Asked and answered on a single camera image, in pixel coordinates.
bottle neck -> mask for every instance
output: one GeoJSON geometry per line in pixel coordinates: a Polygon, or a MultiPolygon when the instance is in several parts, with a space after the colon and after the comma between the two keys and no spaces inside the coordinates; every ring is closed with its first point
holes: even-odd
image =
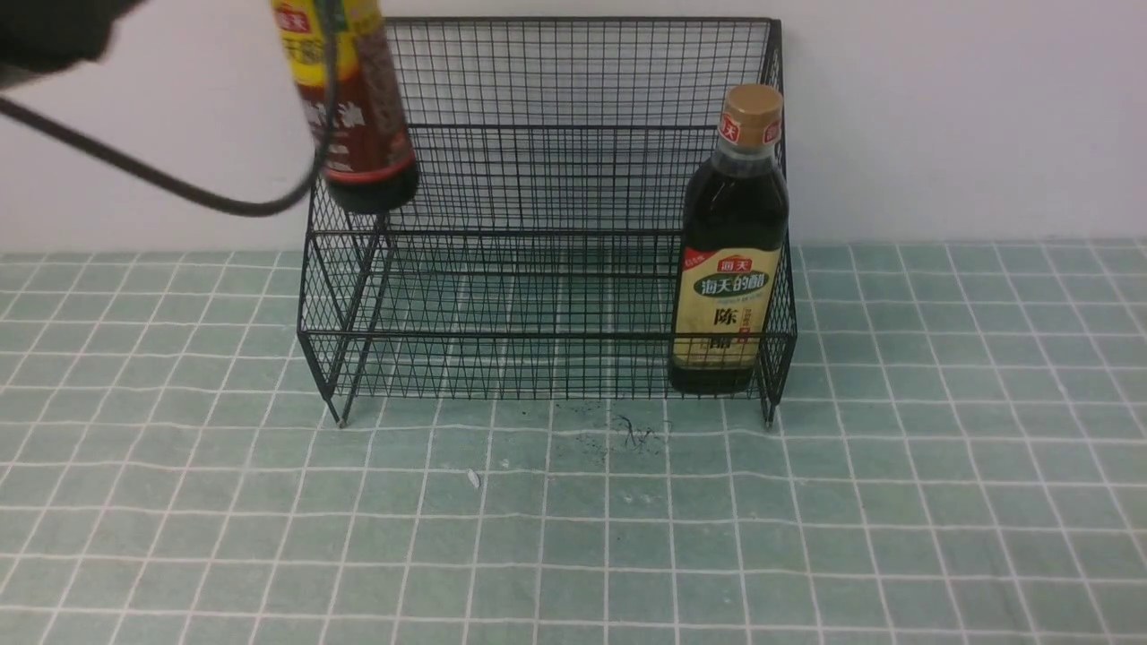
{"type": "Polygon", "coordinates": [[[718,138],[710,161],[713,168],[729,177],[764,174],[777,164],[777,145],[742,148],[718,138]]]}

black cable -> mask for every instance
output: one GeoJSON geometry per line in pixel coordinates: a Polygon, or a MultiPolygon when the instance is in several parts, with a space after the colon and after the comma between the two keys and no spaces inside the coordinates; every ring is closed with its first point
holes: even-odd
{"type": "Polygon", "coordinates": [[[322,165],[327,157],[327,148],[330,147],[335,137],[335,115],[338,107],[338,34],[335,31],[335,1],[319,0],[315,5],[322,5],[326,9],[323,11],[325,15],[319,18],[320,30],[325,40],[323,56],[327,62],[326,123],[322,125],[322,137],[320,137],[319,146],[314,150],[314,161],[311,163],[311,169],[297,186],[276,200],[268,202],[244,202],[210,193],[2,96],[0,96],[0,114],[61,143],[71,146],[81,153],[114,165],[157,188],[202,207],[240,217],[268,217],[278,215],[298,203],[311,189],[314,180],[319,177],[319,172],[322,171],[322,165]]]}

vinegar bottle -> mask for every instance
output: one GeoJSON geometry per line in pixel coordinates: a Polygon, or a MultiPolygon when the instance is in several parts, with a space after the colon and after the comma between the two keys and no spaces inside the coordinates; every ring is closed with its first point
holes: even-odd
{"type": "Polygon", "coordinates": [[[669,360],[678,391],[733,394],[752,382],[788,232],[788,191],[775,157],[782,107],[767,85],[731,90],[717,148],[686,189],[669,360]]]}

wire rack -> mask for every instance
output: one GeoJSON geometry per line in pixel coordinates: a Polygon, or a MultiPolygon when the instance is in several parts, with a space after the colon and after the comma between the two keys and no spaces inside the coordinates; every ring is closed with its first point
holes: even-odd
{"type": "MultiPolygon", "coordinates": [[[[685,186],[725,92],[781,87],[780,23],[388,29],[422,179],[385,217],[340,209],[321,182],[312,193],[298,336],[335,419],[357,396],[676,395],[665,367],[685,186]]],[[[739,395],[759,397],[770,421],[796,344],[788,256],[786,243],[739,395]]]]}

gold bottle cap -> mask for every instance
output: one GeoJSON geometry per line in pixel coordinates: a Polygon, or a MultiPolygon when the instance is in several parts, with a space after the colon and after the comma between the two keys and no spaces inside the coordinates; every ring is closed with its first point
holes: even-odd
{"type": "Polygon", "coordinates": [[[781,139],[785,98],[767,85],[738,85],[725,95],[718,131],[742,148],[759,148],[781,139]]]}

